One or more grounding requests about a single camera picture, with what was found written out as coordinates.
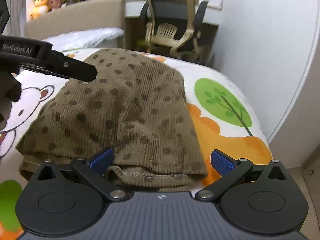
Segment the brown gloved left hand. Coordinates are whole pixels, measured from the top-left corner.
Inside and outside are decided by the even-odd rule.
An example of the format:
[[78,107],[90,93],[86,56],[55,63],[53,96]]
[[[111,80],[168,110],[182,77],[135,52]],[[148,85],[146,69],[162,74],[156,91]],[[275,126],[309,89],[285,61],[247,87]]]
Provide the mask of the brown gloved left hand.
[[1,71],[0,86],[0,129],[2,130],[10,117],[12,103],[20,99],[22,85],[11,73]]

